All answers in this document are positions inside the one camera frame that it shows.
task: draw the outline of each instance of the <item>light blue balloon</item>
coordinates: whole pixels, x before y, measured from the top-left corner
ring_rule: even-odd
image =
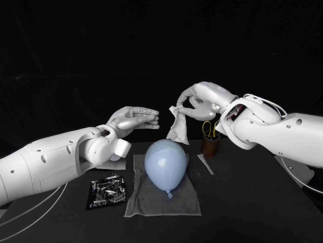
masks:
[[[186,166],[186,155],[180,145],[168,139],[155,141],[145,153],[144,167],[151,182],[168,193],[168,198],[170,191],[183,179]]]

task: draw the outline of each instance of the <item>table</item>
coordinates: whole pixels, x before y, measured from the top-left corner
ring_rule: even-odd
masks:
[[[124,171],[88,171],[67,183],[62,197],[39,222],[4,242],[323,242],[323,214],[304,195],[269,152],[258,145],[237,148],[227,139],[201,164],[200,140],[183,145],[188,153],[187,175],[201,216],[139,215],[122,217],[126,202],[85,211],[89,181],[112,173],[125,180],[126,198],[134,190],[132,155],[151,142],[134,143]],[[52,193],[17,199],[0,222],[33,207]],[[0,239],[21,230],[43,214],[59,193],[27,215],[0,228]]]

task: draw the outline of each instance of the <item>pen holder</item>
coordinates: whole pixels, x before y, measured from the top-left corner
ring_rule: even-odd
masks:
[[[214,132],[214,137],[209,139],[203,134],[203,142],[201,142],[201,154],[206,157],[213,157],[217,152],[217,145],[219,145],[219,139],[220,135],[219,132]]]

